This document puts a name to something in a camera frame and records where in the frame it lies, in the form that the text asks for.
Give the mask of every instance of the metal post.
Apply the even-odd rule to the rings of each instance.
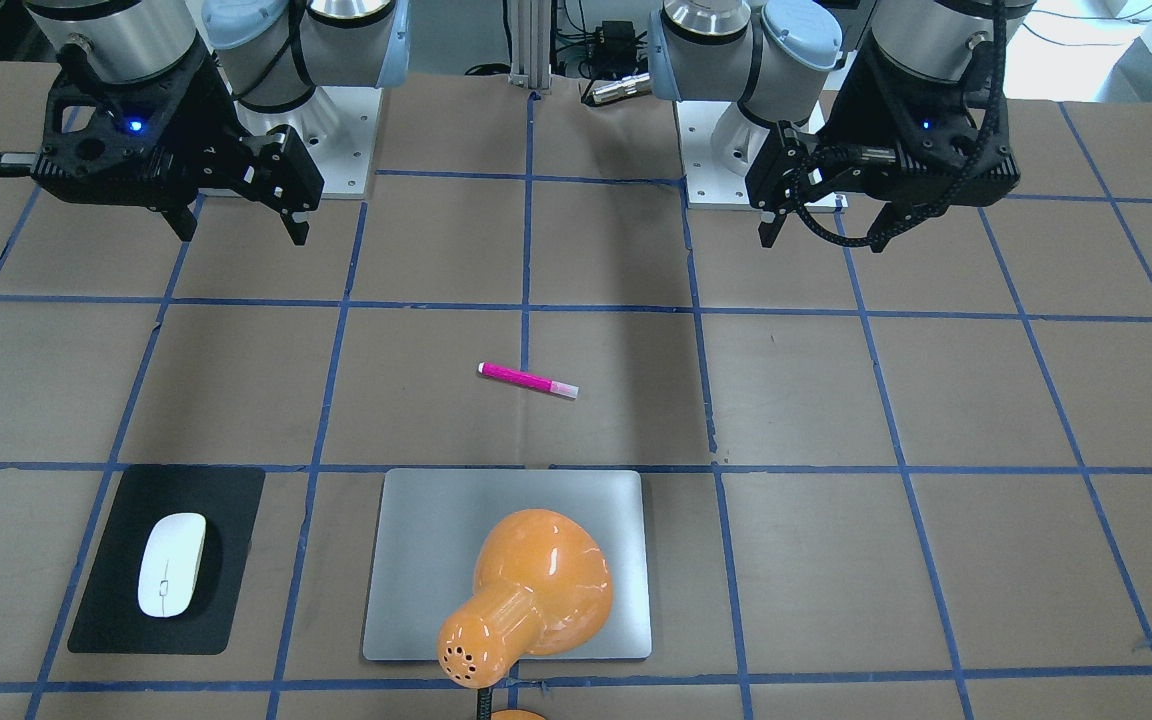
[[[550,91],[550,5],[553,0],[508,0],[513,25],[509,82],[526,90]]]

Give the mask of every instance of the orange lamp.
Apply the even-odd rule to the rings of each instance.
[[[458,685],[491,688],[523,655],[594,637],[611,612],[612,575],[594,538],[558,511],[515,511],[483,544],[473,597],[439,630],[439,664]]]

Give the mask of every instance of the mouse pad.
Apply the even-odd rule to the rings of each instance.
[[[118,485],[88,588],[69,632],[70,652],[215,655],[229,644],[265,471],[256,468],[131,465]],[[207,521],[192,600],[175,617],[137,602],[150,530],[174,511]]]

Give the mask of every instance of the pink pen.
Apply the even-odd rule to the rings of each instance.
[[[548,378],[540,378],[540,376],[532,376],[521,372],[521,370],[511,370],[492,363],[479,363],[479,373],[485,378],[495,378],[498,381],[513,382],[516,386],[539,389],[539,392],[552,392],[554,395],[573,400],[576,400],[576,393],[579,392],[579,387],[570,386],[567,382],[552,381]]]

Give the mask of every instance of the computer mouse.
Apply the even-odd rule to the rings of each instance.
[[[141,612],[175,617],[189,607],[206,533],[207,521],[197,511],[175,511],[157,521],[141,558]]]

